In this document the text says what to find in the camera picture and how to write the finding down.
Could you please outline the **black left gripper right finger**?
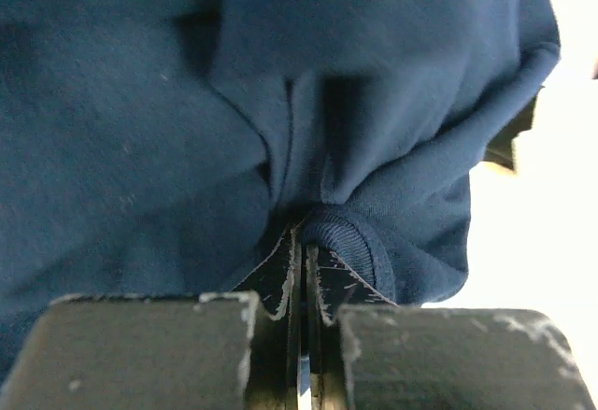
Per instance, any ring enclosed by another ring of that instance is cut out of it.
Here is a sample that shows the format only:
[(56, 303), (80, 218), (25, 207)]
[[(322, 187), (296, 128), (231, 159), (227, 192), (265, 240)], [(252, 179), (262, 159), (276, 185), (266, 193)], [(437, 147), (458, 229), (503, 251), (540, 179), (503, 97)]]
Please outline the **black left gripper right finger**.
[(571, 348), (523, 309), (401, 306), (304, 250), (316, 409), (592, 409)]

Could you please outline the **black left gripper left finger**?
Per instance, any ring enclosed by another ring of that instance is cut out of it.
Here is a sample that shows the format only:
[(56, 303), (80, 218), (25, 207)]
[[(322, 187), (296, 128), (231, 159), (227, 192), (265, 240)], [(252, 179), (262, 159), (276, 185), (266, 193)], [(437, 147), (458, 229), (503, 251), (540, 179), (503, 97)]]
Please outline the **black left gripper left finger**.
[(5, 409), (294, 409), (300, 246), (287, 228), (234, 290), (64, 296), (37, 320)]

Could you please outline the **dark navy t-shirt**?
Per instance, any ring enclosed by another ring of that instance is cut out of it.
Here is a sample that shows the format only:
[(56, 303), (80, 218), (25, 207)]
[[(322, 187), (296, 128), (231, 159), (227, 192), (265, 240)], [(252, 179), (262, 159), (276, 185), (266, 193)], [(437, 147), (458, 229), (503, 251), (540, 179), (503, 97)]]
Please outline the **dark navy t-shirt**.
[(288, 225), (398, 304), (468, 276), (470, 170), (549, 0), (1, 0), (1, 373), (66, 294), (228, 290)]

